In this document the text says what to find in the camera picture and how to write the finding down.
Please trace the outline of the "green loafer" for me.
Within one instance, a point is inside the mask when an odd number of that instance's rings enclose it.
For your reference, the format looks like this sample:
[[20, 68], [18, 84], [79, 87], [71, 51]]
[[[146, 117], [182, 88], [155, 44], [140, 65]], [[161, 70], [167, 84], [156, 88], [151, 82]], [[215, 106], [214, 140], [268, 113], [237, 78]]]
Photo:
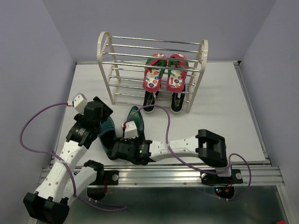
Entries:
[[126, 122], [134, 121], [138, 129], [138, 134], [139, 134], [138, 138], [130, 139], [130, 140], [124, 139], [125, 143], [133, 146], [141, 145], [145, 141], [144, 121], [142, 118], [142, 114], [140, 111], [138, 111], [138, 109], [139, 108], [137, 106], [132, 106], [126, 120]]
[[118, 137], [115, 131], [115, 125], [112, 118], [109, 116], [106, 121], [101, 123], [101, 131], [98, 135], [102, 148], [110, 160], [117, 160], [114, 153], [114, 146], [117, 143]]

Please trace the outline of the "black sneaker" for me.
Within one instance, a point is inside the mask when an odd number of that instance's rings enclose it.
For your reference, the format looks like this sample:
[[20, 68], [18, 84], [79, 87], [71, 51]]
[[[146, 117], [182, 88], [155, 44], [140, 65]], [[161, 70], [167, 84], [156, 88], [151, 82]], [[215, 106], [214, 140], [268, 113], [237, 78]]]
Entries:
[[[158, 94], [159, 94], [159, 91], [157, 91], [157, 92], [146, 91], [145, 96], [144, 96], [143, 106], [154, 105]], [[143, 109], [143, 111], [145, 113], [151, 113], [151, 112], [153, 112], [153, 110], [154, 110], [154, 107], [146, 107]]]
[[183, 92], [174, 92], [171, 97], [171, 111], [179, 113], [182, 110], [185, 94]]

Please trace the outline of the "pink kids sandal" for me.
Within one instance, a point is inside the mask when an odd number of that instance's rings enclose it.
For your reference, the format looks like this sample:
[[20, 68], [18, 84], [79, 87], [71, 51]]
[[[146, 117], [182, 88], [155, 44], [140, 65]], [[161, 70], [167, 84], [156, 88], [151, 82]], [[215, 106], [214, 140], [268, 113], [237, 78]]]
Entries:
[[181, 53], [174, 53], [168, 60], [168, 78], [166, 89], [171, 92], [182, 92], [185, 87], [185, 79], [189, 63]]
[[148, 58], [144, 71], [143, 88], [148, 92], [157, 92], [160, 89], [162, 77], [168, 60], [162, 53], [155, 53]]

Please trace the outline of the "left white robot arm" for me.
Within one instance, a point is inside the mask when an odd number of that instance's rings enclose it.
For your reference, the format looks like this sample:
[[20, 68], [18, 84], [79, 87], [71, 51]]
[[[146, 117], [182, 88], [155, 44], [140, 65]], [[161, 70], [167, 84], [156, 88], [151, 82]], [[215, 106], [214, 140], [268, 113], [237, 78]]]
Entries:
[[98, 184], [104, 179], [103, 164], [93, 160], [85, 162], [77, 175], [73, 175], [73, 171], [113, 110], [98, 97], [88, 101], [81, 93], [66, 106], [77, 111], [75, 124], [66, 135], [60, 155], [54, 155], [57, 160], [44, 181], [23, 199], [29, 216], [46, 224], [62, 224], [78, 195], [89, 184]]

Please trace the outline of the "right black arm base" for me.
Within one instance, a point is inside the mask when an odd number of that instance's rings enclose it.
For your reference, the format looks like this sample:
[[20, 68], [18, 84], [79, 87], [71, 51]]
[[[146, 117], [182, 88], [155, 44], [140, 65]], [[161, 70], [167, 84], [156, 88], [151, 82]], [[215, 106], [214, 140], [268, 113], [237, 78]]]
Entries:
[[213, 187], [216, 196], [220, 199], [230, 201], [235, 194], [235, 185], [242, 184], [243, 179], [239, 169], [232, 169], [231, 176], [203, 174], [201, 183]]

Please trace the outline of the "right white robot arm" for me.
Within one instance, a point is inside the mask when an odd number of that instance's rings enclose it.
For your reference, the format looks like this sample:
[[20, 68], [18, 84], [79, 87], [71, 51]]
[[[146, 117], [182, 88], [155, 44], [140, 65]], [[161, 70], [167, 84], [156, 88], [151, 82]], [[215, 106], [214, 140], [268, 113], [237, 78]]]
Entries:
[[195, 136], [173, 140], [169, 144], [146, 140], [144, 131], [138, 130], [137, 134], [134, 138], [127, 138], [123, 133], [122, 137], [115, 138], [111, 149], [107, 151], [109, 159], [122, 159], [135, 165], [147, 165], [169, 158], [194, 157], [215, 168], [213, 174], [218, 181], [226, 182], [232, 176], [225, 138], [209, 130], [200, 129]]

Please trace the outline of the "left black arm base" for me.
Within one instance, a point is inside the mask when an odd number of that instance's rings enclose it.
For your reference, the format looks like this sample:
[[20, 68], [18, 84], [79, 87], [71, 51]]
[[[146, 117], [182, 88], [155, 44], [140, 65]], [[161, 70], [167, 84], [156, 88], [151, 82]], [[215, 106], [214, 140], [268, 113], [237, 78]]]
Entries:
[[91, 182], [86, 190], [87, 196], [94, 200], [102, 200], [108, 193], [108, 188], [117, 186], [119, 181], [118, 170], [104, 170], [96, 175], [95, 181]]

